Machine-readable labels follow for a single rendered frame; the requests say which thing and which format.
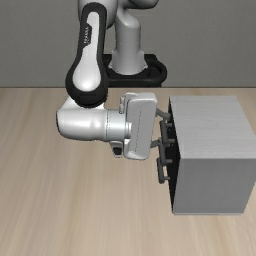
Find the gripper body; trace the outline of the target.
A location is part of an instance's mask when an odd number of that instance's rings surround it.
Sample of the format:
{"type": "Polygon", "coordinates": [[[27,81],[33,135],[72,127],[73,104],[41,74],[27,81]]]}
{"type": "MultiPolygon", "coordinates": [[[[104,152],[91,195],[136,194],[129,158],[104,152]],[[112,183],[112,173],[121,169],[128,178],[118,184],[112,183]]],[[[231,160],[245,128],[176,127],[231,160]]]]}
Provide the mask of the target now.
{"type": "Polygon", "coordinates": [[[130,135],[128,139],[124,140],[124,157],[145,160],[150,154],[157,98],[151,92],[128,92],[121,99],[130,135]]]}

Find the grey cabinet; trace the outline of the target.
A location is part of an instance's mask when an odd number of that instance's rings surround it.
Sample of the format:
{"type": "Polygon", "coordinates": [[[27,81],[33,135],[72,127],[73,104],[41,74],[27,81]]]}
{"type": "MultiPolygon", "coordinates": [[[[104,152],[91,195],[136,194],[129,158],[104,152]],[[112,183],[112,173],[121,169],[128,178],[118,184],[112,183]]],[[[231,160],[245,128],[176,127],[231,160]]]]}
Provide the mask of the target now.
{"type": "Polygon", "coordinates": [[[241,214],[256,183],[256,135],[234,96],[169,98],[167,164],[172,212],[241,214]]]}

